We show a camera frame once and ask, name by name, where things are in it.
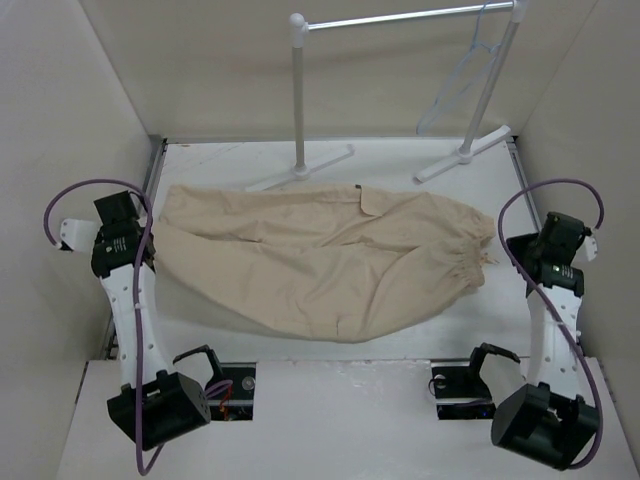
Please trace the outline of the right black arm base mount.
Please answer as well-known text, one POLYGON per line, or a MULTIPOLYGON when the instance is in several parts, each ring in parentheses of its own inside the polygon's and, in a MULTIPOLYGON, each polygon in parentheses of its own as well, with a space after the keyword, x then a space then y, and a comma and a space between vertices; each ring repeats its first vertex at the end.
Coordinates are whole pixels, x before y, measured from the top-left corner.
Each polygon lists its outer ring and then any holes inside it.
POLYGON ((489 343, 475 347, 465 364, 436 363, 431 367, 428 390, 436 400, 439 420, 492 420, 496 406, 490 390, 481 379, 481 367, 489 356, 505 358, 520 366, 519 357, 489 343))

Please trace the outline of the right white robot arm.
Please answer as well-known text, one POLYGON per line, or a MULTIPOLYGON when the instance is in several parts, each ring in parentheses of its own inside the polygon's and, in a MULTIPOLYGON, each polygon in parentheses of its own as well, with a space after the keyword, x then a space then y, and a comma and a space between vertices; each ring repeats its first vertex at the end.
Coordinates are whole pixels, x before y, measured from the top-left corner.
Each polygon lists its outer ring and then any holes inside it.
POLYGON ((582 221, 551 212, 539 233, 511 237, 506 247, 527 283, 528 366, 515 353, 483 343, 472 352, 464 384, 475 395, 490 394, 493 445, 568 470, 601 426, 598 407, 579 391, 586 372, 577 352, 577 317, 585 287, 583 272, 572 265, 580 249, 594 258, 596 242, 582 221))

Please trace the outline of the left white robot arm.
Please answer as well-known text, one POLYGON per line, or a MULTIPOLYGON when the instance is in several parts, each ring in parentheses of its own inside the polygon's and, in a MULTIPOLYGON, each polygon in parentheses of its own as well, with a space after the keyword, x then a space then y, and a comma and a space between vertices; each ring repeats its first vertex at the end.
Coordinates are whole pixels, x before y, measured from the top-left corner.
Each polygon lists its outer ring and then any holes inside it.
POLYGON ((127 191, 94 202, 101 226, 91 269, 110 301, 119 348, 121 391, 107 401, 110 419, 144 452, 211 421, 207 399, 224 373, 201 364, 190 377, 169 360, 157 320, 153 237, 144 234, 127 191))

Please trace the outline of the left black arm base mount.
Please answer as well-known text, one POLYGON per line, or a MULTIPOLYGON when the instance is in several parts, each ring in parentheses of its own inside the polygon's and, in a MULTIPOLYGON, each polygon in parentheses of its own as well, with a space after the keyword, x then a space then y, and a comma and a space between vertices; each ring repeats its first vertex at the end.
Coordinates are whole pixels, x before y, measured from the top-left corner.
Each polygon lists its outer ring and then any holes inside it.
POLYGON ((202 345, 177 355, 173 365, 201 384, 213 421, 253 419, 256 363, 221 362, 210 346, 202 345))

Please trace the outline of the light blue wire hanger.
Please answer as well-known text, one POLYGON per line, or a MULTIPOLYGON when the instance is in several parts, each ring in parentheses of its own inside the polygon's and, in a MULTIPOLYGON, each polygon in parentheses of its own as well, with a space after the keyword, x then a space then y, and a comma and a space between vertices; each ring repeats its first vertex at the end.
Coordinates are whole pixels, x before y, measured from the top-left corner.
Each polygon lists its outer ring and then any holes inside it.
POLYGON ((502 42, 482 38, 483 17, 493 1, 486 1, 476 16, 469 48, 438 91, 432 105, 416 124, 416 134, 425 135, 442 117, 452 112, 462 99, 483 80, 493 66, 502 42))

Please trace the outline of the beige trousers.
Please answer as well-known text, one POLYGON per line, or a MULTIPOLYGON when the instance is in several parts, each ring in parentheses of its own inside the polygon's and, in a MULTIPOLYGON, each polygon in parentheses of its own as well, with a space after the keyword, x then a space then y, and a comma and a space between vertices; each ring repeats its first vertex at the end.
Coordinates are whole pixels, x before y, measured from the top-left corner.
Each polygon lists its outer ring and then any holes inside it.
POLYGON ((153 230, 161 271, 200 321, 337 343, 414 326, 478 290, 495 235, 454 199, 355 184, 174 185, 153 230))

